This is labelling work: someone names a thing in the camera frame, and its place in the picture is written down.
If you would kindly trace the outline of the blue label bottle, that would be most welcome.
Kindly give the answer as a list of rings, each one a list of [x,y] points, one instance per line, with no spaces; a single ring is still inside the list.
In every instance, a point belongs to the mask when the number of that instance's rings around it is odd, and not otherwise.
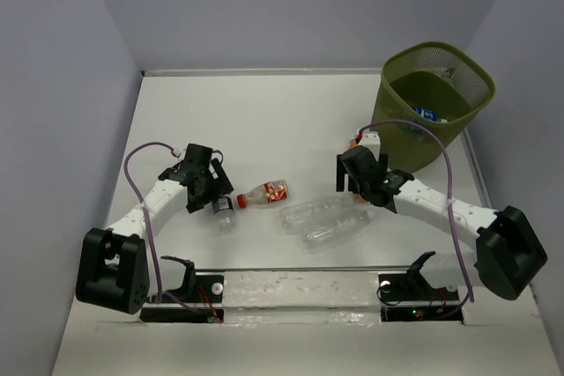
[[[414,107],[413,111],[420,117],[431,121],[431,122],[439,122],[439,123],[447,123],[448,121],[444,118],[441,118],[435,111],[429,110],[422,107]]]

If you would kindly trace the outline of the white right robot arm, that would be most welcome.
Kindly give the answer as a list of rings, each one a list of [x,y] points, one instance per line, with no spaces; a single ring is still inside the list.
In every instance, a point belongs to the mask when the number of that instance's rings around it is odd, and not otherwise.
[[[516,300],[547,263],[547,253],[525,214],[507,206],[492,210],[436,191],[412,174],[390,170],[387,155],[376,157],[358,145],[337,155],[336,190],[352,191],[375,207],[412,217],[447,233],[453,239],[456,259],[463,260],[461,244],[472,249],[464,259],[464,284],[479,284],[497,297]]]

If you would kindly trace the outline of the red cap red label bottle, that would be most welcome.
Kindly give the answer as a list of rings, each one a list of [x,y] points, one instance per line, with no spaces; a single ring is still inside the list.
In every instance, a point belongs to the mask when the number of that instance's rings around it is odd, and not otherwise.
[[[236,201],[241,209],[250,206],[266,206],[286,200],[288,186],[285,180],[268,181],[258,185],[247,193],[236,196]]]

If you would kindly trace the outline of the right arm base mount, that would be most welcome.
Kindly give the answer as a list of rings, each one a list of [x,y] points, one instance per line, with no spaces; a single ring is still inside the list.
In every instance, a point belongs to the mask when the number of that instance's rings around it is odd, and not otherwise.
[[[424,253],[405,272],[378,275],[382,322],[464,321],[458,291],[433,288],[420,273],[434,255]]]

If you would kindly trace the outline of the small black cap bottle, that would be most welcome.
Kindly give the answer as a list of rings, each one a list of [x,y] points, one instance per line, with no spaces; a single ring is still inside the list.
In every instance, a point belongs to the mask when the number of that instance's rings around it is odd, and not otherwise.
[[[211,204],[211,208],[214,222],[221,232],[229,232],[235,227],[235,211],[229,196],[221,196]]]

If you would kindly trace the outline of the orange juice bottle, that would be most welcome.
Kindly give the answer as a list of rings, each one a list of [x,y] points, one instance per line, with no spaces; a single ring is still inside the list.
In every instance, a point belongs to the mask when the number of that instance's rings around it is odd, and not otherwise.
[[[349,151],[353,147],[356,147],[357,145],[358,144],[357,144],[356,140],[352,139],[352,140],[349,141],[349,144],[347,146],[347,150]],[[357,203],[357,204],[365,204],[366,203],[366,201],[358,193],[351,191],[350,194],[351,194],[351,197],[352,197],[352,199],[355,203]]]

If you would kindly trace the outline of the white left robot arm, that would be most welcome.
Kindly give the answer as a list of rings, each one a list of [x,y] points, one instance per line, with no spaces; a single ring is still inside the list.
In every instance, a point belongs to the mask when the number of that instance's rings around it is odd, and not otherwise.
[[[176,162],[167,167],[147,194],[133,181],[130,162],[151,146],[167,149]],[[155,141],[130,151],[122,164],[137,204],[105,228],[93,228],[83,238],[75,288],[76,299],[117,312],[135,314],[151,301],[170,299],[185,306],[198,288],[195,265],[182,259],[184,271],[170,273],[165,283],[156,236],[181,211],[195,213],[229,195],[234,188],[223,169],[220,151],[188,144],[183,151]]]

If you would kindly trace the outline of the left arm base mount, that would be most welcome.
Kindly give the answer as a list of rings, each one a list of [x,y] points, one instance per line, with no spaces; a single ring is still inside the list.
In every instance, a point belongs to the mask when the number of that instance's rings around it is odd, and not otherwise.
[[[159,304],[155,296],[149,298],[139,319],[145,323],[221,324],[225,315],[225,277],[220,273],[201,273],[188,259],[171,255],[161,259],[183,266],[182,282],[175,289],[165,290]]]

